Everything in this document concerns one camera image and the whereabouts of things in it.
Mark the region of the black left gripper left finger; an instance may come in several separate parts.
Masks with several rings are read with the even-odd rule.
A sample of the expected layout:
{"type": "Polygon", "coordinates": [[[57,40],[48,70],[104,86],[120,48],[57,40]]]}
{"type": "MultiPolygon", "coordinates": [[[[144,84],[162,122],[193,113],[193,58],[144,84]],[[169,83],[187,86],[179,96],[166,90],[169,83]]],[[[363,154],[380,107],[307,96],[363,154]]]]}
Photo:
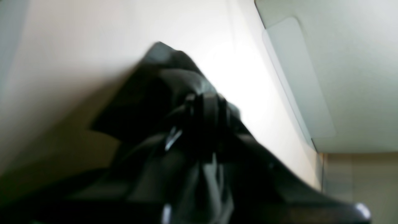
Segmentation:
{"type": "Polygon", "coordinates": [[[188,95],[171,127],[144,140],[93,184],[67,197],[64,224],[205,222],[202,96],[188,95]]]}

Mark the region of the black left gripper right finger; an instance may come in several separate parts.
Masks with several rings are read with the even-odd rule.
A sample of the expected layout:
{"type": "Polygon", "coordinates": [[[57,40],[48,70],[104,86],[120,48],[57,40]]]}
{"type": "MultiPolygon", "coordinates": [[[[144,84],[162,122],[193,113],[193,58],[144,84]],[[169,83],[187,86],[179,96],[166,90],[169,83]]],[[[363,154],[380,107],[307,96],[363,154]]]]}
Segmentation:
{"type": "Polygon", "coordinates": [[[209,151],[223,166],[233,224],[370,224],[369,209],[325,196],[291,172],[233,115],[225,98],[204,94],[209,151]]]}

